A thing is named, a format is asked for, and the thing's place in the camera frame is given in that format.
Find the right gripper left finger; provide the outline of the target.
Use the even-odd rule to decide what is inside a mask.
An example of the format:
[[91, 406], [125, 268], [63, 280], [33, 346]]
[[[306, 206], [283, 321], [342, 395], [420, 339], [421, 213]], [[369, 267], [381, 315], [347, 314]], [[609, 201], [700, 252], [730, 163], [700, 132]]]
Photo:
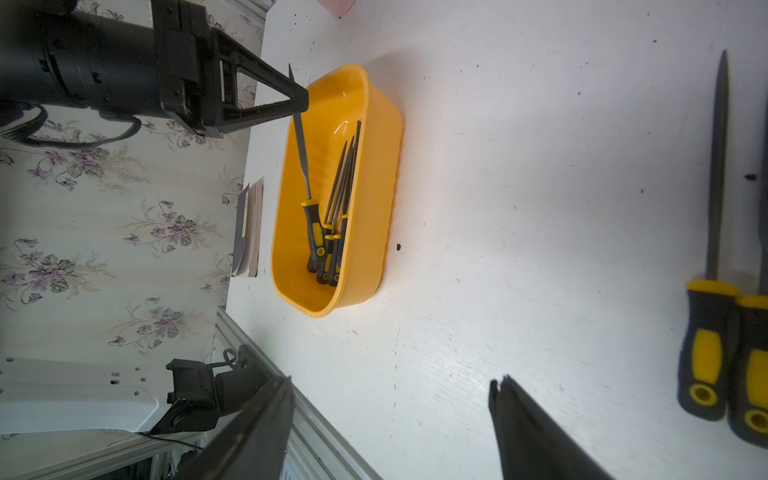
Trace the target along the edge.
[[270, 379], [177, 479], [277, 479], [295, 410], [289, 377]]

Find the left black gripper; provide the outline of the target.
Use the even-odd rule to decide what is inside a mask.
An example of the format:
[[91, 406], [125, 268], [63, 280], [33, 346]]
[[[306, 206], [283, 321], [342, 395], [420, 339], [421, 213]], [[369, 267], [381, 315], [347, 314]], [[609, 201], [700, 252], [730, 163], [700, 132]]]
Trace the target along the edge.
[[[222, 137], [303, 113], [309, 92], [220, 29], [206, 9], [188, 1], [150, 3], [159, 103], [192, 134]], [[238, 76], [264, 84], [288, 100], [240, 108]]]

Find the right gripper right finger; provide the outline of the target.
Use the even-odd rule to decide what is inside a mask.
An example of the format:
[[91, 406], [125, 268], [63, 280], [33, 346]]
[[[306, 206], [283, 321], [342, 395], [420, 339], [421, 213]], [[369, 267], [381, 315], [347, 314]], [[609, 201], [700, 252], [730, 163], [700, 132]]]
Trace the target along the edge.
[[488, 407], [505, 479], [608, 479], [510, 376], [490, 382]]

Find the yellow plastic storage tray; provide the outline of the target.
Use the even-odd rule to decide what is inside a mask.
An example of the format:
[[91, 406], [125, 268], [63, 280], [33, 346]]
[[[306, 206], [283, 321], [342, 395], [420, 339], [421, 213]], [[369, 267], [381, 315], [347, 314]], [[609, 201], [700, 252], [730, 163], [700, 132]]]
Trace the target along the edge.
[[286, 143], [271, 256], [277, 293], [315, 318], [378, 289], [403, 122], [359, 65], [309, 87]]

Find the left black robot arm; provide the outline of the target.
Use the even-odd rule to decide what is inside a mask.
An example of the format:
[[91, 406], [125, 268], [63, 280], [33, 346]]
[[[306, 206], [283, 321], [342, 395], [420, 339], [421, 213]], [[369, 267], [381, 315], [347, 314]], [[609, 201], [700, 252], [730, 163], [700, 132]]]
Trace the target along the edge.
[[88, 150], [98, 142], [43, 140], [47, 109], [91, 109], [127, 122], [167, 118], [220, 138], [300, 114], [308, 91], [209, 25], [188, 1], [153, 1], [152, 26], [88, 14], [74, 1], [1, 4], [1, 136], [30, 147]]

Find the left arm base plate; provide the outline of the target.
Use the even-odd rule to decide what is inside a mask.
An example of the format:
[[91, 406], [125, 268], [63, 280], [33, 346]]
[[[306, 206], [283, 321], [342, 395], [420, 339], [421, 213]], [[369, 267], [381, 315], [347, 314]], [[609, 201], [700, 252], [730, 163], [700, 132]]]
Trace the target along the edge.
[[166, 365], [172, 388], [161, 398], [168, 410], [151, 425], [150, 435], [207, 432], [224, 416], [239, 412], [271, 377], [259, 363], [256, 351], [242, 345], [233, 358], [205, 364], [174, 359]]

